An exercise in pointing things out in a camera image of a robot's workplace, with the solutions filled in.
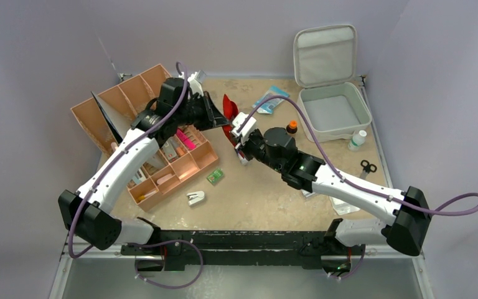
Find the brown bottle orange cap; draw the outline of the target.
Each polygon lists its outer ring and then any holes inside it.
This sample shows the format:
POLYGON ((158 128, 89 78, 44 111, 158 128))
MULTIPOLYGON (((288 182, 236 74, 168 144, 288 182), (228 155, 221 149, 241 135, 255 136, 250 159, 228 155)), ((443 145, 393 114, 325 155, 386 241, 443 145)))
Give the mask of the brown bottle orange cap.
POLYGON ((286 132, 289 136, 294 136, 298 131, 298 124, 295 120, 291 120, 286 126, 286 132))

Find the red first aid pouch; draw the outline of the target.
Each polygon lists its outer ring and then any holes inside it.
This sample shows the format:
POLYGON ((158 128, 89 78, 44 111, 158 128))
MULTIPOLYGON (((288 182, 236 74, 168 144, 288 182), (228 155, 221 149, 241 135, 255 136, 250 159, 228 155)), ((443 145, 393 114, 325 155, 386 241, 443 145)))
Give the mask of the red first aid pouch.
POLYGON ((227 137, 227 140, 233 145, 236 146, 237 143, 234 140, 233 135, 231 134, 233 126, 232 121, 238 116, 239 111, 236 103, 231 101, 227 94, 223 95, 223 115, 229 121, 228 125, 222 127, 224 135, 227 137))

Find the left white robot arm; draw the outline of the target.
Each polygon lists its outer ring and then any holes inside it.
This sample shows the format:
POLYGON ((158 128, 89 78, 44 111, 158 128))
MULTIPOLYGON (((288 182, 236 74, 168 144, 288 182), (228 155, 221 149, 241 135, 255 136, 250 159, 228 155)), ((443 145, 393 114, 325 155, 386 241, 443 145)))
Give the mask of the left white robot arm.
POLYGON ((189 79, 167 78, 159 96, 137 114, 106 163, 76 191, 64 190, 59 195, 71 257, 81 256, 73 249, 75 237, 100 250, 115 243, 136 244, 146 255, 160 249, 161 238, 153 233, 150 223, 117 219, 111 212, 138 169, 159 152, 179 127, 192 125, 205 131, 229 124, 210 94, 193 91, 191 83, 189 79))

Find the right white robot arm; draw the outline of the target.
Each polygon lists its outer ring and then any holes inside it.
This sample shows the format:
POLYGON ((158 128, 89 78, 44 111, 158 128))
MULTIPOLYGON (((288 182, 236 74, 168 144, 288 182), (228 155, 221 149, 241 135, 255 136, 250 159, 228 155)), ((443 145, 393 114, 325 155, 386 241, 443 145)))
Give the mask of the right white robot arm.
POLYGON ((431 216, 422 212, 428 203, 420 189, 390 189, 334 171, 323 159, 299 151, 284 128, 266 133, 255 129, 238 140, 247 159, 255 158, 275 170, 288 186, 336 197, 371 213, 385 221, 381 233, 390 247, 410 256, 421 253, 431 216))

